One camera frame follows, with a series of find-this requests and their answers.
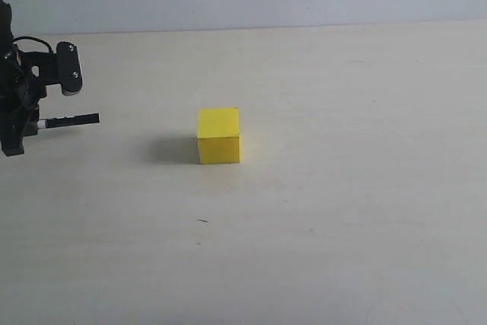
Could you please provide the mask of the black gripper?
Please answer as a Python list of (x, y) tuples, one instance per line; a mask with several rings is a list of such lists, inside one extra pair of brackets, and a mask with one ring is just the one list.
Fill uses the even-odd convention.
[(24, 154), (24, 138), (38, 134), (39, 101), (46, 97), (40, 80), (48, 74), (48, 53), (8, 49), (1, 54), (1, 150)]

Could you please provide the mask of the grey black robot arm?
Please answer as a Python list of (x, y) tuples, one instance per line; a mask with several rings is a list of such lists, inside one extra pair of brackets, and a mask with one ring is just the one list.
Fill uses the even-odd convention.
[(24, 137), (36, 135), (39, 100), (46, 97), (27, 54), (14, 43), (11, 5), (1, 2), (1, 150), (7, 157), (24, 153)]

